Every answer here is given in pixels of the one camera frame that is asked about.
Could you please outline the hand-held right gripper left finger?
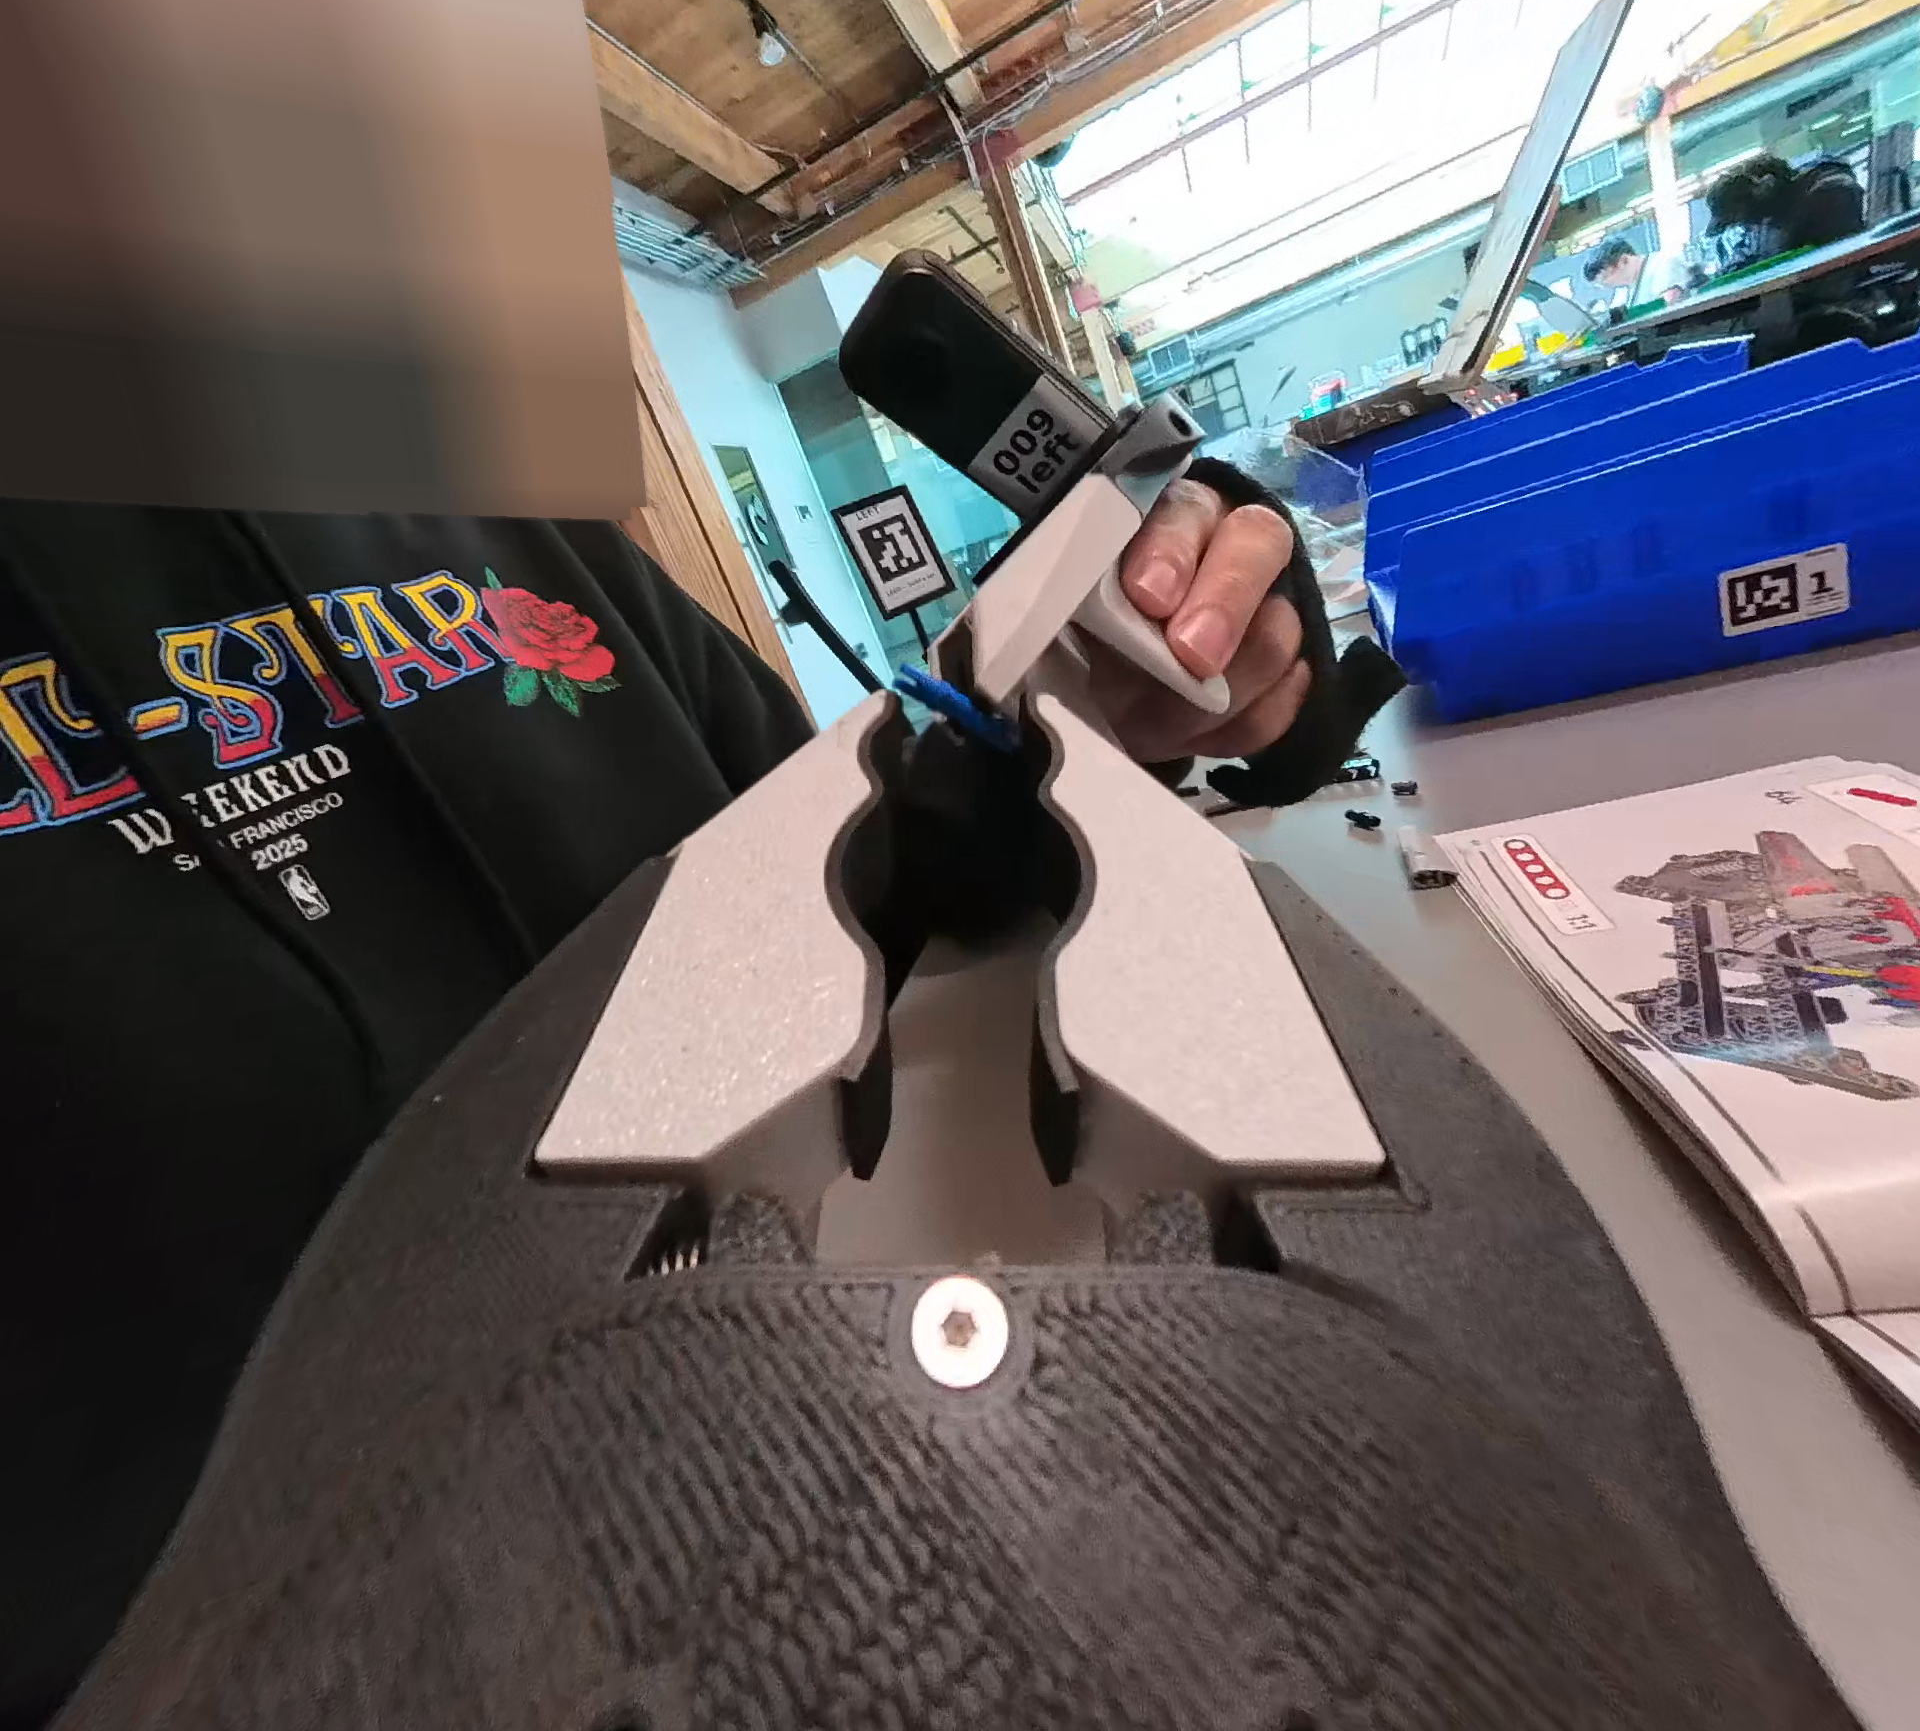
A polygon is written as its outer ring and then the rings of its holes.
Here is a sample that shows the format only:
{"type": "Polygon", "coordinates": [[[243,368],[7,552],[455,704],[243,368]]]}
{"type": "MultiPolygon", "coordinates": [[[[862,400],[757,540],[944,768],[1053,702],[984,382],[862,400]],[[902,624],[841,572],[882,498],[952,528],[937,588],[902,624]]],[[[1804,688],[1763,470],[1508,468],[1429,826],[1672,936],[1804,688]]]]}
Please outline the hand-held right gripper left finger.
{"type": "Polygon", "coordinates": [[[878,692],[670,862],[535,1154],[573,1180],[866,1180],[895,1110],[910,968],[890,786],[910,728],[878,692]]]}

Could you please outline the blue plastic bin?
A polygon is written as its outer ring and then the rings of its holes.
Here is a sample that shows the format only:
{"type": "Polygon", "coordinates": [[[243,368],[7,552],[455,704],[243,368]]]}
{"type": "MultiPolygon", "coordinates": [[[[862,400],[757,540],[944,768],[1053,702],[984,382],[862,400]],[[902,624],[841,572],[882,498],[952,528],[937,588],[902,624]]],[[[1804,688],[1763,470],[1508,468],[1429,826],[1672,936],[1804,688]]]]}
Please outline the blue plastic bin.
{"type": "Polygon", "coordinates": [[[1884,348],[1836,340],[1759,370],[1751,344],[1680,346],[1656,364],[1621,366],[1378,448],[1364,474],[1369,586],[1381,590],[1400,568],[1412,530],[1455,512],[1919,372],[1914,336],[1884,348]]]}
{"type": "Polygon", "coordinates": [[[1449,724],[1916,632],[1916,434],[1753,432],[1406,536],[1390,650],[1449,724]]]}

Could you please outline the black toy brick assembly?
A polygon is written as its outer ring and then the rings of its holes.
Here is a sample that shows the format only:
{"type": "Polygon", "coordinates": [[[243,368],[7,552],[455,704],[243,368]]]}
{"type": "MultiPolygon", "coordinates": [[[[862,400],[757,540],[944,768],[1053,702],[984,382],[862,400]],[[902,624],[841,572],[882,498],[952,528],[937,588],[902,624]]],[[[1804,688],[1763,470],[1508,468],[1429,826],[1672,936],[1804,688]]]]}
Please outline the black toy brick assembly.
{"type": "Polygon", "coordinates": [[[973,952],[1034,918],[1068,926],[1084,870],[1045,804],[1036,746],[1007,752],[951,726],[912,734],[890,718],[864,762],[875,798],[834,876],[889,994],[935,940],[973,952]]]}

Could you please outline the open grey laptop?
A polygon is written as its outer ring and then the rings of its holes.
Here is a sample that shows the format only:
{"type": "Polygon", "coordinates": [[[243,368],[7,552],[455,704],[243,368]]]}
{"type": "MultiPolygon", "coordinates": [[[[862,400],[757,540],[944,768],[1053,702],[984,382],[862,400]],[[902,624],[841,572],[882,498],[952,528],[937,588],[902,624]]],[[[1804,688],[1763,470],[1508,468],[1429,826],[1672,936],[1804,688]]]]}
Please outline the open grey laptop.
{"type": "Polygon", "coordinates": [[[1420,380],[1427,396],[1452,400],[1486,370],[1553,222],[1572,142],[1637,2],[1598,0],[1554,58],[1541,106],[1501,186],[1452,326],[1420,380]]]}

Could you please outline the person's left hand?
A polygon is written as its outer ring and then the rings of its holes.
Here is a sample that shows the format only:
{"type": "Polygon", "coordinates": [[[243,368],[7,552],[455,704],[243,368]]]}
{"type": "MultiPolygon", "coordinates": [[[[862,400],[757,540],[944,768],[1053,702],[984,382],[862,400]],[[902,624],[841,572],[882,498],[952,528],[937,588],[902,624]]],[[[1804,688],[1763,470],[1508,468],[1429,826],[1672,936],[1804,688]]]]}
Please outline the person's left hand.
{"type": "Polygon", "coordinates": [[[1131,758],[1246,758],[1294,726],[1313,690],[1302,616],[1281,596],[1294,548],[1268,504],[1230,504],[1194,478],[1166,486],[1116,582],[1189,676],[1224,682],[1229,706],[1211,716],[1131,664],[1102,664],[1096,702],[1131,758]]]}

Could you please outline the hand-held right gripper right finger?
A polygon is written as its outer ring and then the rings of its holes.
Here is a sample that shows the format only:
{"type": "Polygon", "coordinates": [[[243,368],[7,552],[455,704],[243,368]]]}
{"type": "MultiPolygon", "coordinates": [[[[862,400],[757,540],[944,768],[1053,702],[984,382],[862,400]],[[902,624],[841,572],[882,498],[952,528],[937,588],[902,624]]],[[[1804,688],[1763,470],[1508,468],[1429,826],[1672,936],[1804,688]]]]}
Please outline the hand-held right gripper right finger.
{"type": "Polygon", "coordinates": [[[1036,984],[1032,1128],[1087,1188],[1360,1188],[1384,1144],[1238,846],[1053,692],[1039,802],[1073,898],[1036,984]]]}

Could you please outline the person's black printed hoodie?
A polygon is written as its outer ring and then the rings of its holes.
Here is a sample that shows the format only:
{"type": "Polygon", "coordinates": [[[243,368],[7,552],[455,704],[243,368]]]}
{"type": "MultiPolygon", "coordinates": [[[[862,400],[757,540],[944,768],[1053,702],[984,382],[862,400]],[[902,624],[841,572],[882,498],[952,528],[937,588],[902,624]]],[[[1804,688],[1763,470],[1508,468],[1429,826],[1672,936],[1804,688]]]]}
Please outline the person's black printed hoodie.
{"type": "Polygon", "coordinates": [[[612,522],[3,510],[5,1727],[396,1110],[801,696],[612,522]]]}

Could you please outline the printed marker sign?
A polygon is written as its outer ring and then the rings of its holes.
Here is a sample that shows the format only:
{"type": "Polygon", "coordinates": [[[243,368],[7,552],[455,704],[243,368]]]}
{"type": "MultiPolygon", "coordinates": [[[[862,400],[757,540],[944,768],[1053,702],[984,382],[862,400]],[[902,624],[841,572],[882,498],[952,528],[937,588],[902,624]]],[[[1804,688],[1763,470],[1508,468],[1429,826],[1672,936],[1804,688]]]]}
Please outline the printed marker sign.
{"type": "Polygon", "coordinates": [[[829,510],[876,614],[912,618],[957,590],[949,562],[907,488],[829,510]]]}

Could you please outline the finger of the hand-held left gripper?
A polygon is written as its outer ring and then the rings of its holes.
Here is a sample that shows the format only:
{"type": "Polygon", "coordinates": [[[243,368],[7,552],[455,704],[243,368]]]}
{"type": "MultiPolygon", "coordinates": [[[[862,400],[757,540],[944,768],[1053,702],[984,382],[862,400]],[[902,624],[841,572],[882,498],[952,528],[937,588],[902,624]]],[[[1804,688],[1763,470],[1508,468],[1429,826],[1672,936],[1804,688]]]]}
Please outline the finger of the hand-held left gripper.
{"type": "Polygon", "coordinates": [[[1053,696],[1125,760],[1136,760],[1116,710],[1144,686],[1141,670],[1102,640],[1065,630],[1034,664],[1034,698],[1053,696]]]}
{"type": "Polygon", "coordinates": [[[1160,672],[1160,632],[1125,598],[1116,566],[1143,508],[1113,478],[1082,478],[984,580],[933,644],[929,668],[949,688],[1013,712],[1034,668],[1094,606],[1092,634],[1144,676],[1160,672]]]}

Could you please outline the blue toy brick pin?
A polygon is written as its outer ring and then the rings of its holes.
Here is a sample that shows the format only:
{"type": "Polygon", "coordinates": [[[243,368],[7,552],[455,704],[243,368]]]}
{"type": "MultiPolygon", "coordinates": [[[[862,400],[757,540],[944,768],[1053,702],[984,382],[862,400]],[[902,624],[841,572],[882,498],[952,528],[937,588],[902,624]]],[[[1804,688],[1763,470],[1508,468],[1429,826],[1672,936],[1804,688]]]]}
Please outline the blue toy brick pin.
{"type": "Polygon", "coordinates": [[[1022,744],[1021,726],[997,710],[979,704],[964,688],[931,674],[924,668],[901,666],[893,690],[947,724],[954,736],[971,738],[987,750],[1014,754],[1022,744]]]}

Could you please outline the toy brick instruction booklet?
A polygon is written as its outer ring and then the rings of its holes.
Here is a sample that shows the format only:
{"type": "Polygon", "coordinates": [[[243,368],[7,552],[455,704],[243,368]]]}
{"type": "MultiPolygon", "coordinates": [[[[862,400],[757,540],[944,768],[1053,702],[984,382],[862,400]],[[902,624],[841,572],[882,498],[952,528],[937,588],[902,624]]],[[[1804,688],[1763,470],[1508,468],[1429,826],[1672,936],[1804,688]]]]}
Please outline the toy brick instruction booklet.
{"type": "Polygon", "coordinates": [[[1828,1350],[1914,1424],[1916,774],[1817,758],[1435,844],[1828,1350]]]}

